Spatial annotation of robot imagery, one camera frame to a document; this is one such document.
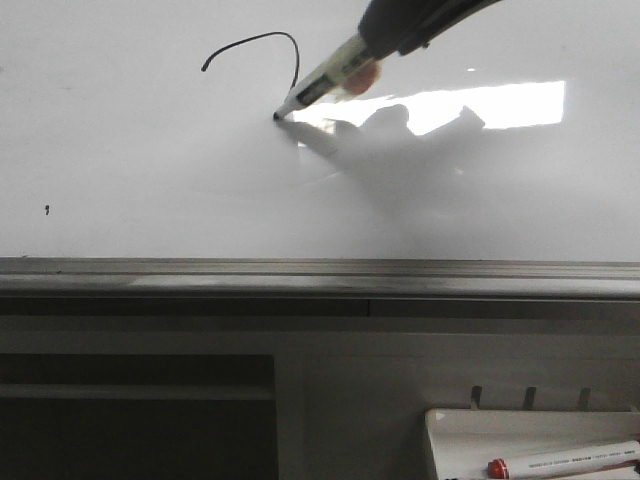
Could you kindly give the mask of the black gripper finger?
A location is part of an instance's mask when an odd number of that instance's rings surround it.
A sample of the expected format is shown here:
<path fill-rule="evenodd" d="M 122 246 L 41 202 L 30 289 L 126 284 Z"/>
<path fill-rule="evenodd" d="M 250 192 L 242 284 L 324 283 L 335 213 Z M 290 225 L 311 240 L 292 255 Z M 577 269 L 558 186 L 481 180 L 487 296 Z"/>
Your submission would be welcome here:
<path fill-rule="evenodd" d="M 375 60 L 397 52 L 408 55 L 469 16 L 498 0 L 375 0 L 358 33 Z"/>

